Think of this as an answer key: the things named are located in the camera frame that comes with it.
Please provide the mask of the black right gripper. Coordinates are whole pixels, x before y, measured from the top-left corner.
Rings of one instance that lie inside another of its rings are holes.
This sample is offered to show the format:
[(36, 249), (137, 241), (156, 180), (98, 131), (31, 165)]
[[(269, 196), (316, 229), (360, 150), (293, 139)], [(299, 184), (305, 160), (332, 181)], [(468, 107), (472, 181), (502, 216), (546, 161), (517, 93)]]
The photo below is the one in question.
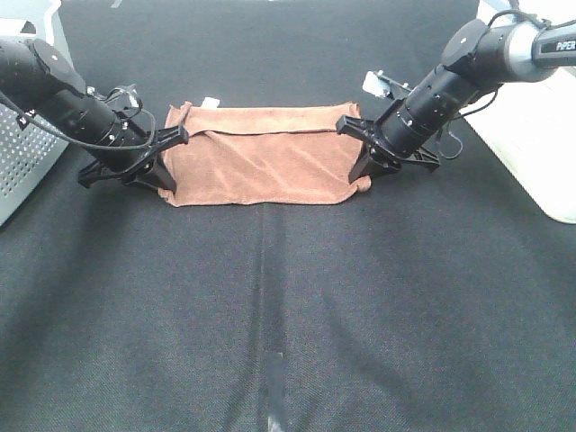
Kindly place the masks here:
[(436, 170), (440, 166), (438, 156), (422, 146), (440, 128), (438, 108), (432, 97), (408, 97), (395, 100), (374, 121), (342, 115), (336, 122), (337, 134), (370, 140), (369, 145), (362, 145), (348, 182), (396, 174), (402, 164)]

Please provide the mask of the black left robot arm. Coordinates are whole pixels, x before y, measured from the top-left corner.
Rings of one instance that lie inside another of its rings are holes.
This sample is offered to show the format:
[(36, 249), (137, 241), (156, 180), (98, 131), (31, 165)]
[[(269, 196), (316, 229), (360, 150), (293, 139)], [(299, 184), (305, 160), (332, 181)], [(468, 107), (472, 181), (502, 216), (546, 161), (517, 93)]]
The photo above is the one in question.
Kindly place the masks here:
[(124, 185), (176, 191), (161, 154), (187, 142), (184, 125), (159, 129), (136, 121), (145, 113), (133, 85), (108, 95), (88, 86), (68, 60), (45, 40), (2, 40), (1, 102), (23, 125), (40, 116), (45, 131), (90, 153), (94, 160), (77, 181), (84, 187), (117, 179)]

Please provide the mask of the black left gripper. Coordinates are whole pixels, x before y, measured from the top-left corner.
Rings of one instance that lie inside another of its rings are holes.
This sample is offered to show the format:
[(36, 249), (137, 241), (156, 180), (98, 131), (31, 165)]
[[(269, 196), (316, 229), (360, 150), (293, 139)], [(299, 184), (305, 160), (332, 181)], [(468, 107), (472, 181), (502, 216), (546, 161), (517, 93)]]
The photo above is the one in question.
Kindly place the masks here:
[[(150, 137), (152, 154), (148, 159), (148, 148), (133, 150), (110, 150), (145, 144)], [(176, 181), (168, 172), (160, 155), (174, 146), (185, 144), (189, 133), (183, 124), (145, 131), (135, 121), (120, 119), (108, 134), (98, 142), (104, 149), (89, 149), (94, 161), (83, 168), (77, 181), (85, 188), (99, 180), (120, 179), (125, 186), (140, 187), (152, 191), (168, 190), (176, 192)]]

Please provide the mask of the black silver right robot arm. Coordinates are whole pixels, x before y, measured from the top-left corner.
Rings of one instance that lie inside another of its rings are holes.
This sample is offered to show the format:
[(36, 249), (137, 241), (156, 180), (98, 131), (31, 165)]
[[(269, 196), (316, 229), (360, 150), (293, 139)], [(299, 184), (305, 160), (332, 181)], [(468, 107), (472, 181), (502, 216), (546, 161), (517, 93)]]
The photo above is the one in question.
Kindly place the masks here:
[(534, 83), (575, 63), (575, 23), (551, 25), (526, 15), (520, 22), (494, 26), (474, 19), (446, 44), (439, 64), (415, 87), (383, 72), (367, 73), (364, 89), (391, 105), (375, 120), (342, 116), (339, 134), (361, 140), (349, 182), (397, 173), (404, 165), (430, 171), (439, 157), (424, 145), (440, 139), (461, 109), (506, 83)]

